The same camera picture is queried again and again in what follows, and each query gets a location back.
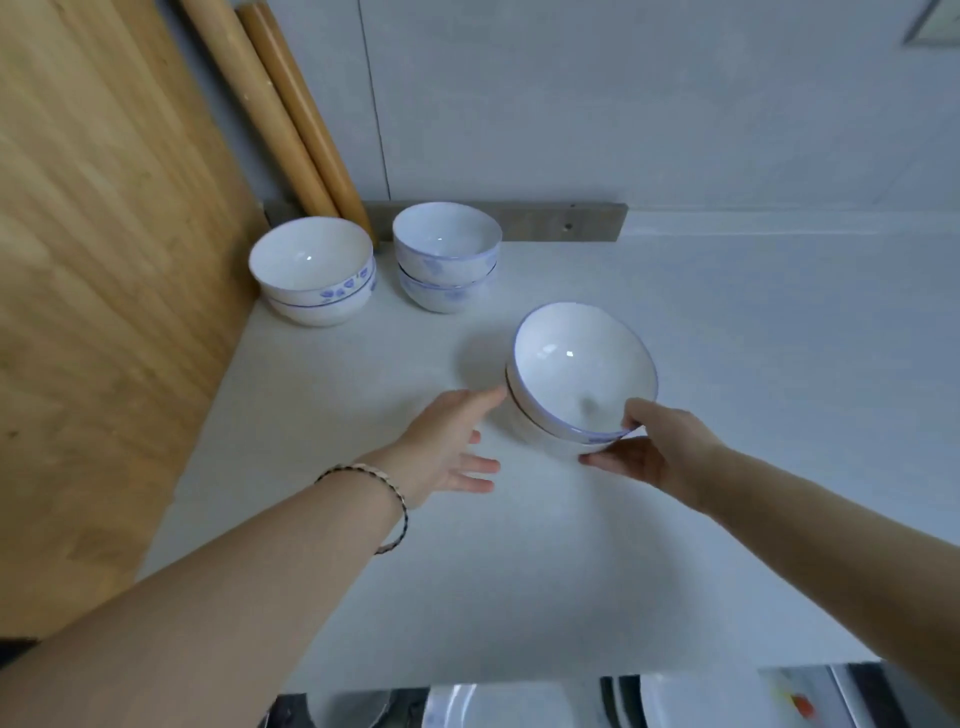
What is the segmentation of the brown wooden rolling pin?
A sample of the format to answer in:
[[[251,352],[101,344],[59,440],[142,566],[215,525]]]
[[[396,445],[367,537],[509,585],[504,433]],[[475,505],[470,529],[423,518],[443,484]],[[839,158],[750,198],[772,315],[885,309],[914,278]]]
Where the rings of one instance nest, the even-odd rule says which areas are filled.
[[[378,235],[294,54],[266,0],[238,6],[248,39],[270,77],[337,216],[358,225],[373,249]]]

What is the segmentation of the person's left forearm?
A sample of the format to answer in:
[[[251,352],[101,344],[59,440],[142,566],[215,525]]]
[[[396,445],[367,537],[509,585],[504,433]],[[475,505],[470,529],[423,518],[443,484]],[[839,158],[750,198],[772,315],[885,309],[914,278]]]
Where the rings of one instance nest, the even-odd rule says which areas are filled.
[[[137,584],[0,674],[0,728],[253,728],[402,519],[332,472]]]

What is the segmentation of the person's right hand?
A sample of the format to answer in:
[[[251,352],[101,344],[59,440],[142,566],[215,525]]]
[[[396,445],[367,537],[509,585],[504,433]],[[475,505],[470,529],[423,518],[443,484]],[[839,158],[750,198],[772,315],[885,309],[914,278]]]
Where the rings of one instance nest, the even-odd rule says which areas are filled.
[[[583,466],[653,486],[677,502],[704,512],[715,455],[725,448],[701,419],[664,407],[664,431],[623,438],[580,455]]]

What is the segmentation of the person's left hand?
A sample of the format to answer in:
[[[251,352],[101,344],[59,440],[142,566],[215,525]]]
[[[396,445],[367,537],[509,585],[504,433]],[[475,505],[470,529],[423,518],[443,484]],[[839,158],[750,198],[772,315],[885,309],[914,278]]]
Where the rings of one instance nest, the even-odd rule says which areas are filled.
[[[439,394],[392,443],[354,461],[384,474],[410,509],[437,492],[480,495],[495,489],[499,461],[471,450],[482,439],[478,427],[483,419],[458,418],[450,392]]]

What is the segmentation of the metal pot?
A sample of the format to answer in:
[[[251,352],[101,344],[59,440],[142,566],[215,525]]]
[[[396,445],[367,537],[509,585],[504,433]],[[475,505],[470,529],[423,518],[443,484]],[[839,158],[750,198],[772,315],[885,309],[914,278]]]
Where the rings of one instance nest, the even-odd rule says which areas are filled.
[[[330,695],[284,693],[256,728],[381,728],[397,702],[393,690]]]

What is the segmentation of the light wooden rolling pin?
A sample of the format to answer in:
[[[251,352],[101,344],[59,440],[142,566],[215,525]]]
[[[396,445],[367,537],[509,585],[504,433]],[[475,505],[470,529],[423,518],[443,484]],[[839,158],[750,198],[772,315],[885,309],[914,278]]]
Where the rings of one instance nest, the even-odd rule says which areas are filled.
[[[177,0],[306,213],[339,218],[279,93],[228,0]]]

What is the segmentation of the large wooden cutting board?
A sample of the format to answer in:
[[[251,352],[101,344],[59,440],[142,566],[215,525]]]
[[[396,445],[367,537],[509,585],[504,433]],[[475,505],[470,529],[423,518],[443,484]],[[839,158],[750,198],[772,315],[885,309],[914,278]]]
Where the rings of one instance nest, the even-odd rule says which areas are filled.
[[[133,583],[266,230],[155,0],[0,0],[0,639]]]

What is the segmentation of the white bowl with blue flowers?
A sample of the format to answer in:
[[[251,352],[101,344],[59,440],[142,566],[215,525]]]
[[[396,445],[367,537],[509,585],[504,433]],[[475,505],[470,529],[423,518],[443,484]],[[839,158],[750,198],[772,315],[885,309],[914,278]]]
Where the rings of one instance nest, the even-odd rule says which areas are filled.
[[[342,325],[354,318],[373,296],[378,286],[378,273],[356,292],[335,302],[324,305],[302,306],[277,301],[265,294],[261,298],[273,313],[299,326],[308,328],[330,328]]]
[[[440,286],[414,278],[397,264],[399,284],[407,297],[421,309],[438,314],[456,314],[478,307],[489,297],[498,268],[495,264],[484,277],[469,284]]]
[[[436,287],[473,285],[498,263],[503,233],[487,213],[466,204],[411,205],[391,224],[394,254],[410,278]]]
[[[311,216],[281,224],[252,247],[247,266],[263,293],[295,307],[319,307],[353,296],[376,271],[366,231],[345,219]]]

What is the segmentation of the person's right forearm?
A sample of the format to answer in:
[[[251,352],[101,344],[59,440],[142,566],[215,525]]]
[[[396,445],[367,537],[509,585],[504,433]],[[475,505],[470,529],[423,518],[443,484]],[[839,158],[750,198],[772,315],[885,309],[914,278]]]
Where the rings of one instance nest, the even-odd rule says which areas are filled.
[[[960,546],[724,445],[697,476],[703,513],[960,713]]]

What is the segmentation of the white plate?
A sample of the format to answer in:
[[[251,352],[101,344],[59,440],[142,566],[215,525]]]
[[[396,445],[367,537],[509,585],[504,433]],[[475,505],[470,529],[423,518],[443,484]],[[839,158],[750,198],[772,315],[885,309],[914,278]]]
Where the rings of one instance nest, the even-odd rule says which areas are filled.
[[[427,694],[421,728],[579,728],[557,683],[457,684]]]

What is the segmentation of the white bowl with dark rim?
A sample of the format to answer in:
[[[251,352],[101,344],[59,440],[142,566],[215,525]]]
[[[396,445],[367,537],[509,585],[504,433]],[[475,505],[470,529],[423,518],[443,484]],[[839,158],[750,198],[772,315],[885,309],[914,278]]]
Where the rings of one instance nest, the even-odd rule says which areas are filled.
[[[570,459],[598,453],[615,442],[599,435],[615,429],[613,413],[604,402],[579,394],[560,394],[557,386],[543,399],[522,383],[513,360],[506,365],[505,377],[510,392],[504,406],[510,425],[530,446]]]

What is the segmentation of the white bowl with blue rim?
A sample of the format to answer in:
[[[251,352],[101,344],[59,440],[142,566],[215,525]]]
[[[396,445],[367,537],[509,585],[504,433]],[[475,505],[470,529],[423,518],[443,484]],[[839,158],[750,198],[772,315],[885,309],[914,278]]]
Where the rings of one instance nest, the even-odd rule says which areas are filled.
[[[655,401],[659,374],[639,334],[601,307],[562,300],[525,315],[506,364],[510,394],[541,430],[602,447],[625,438],[626,402]]]

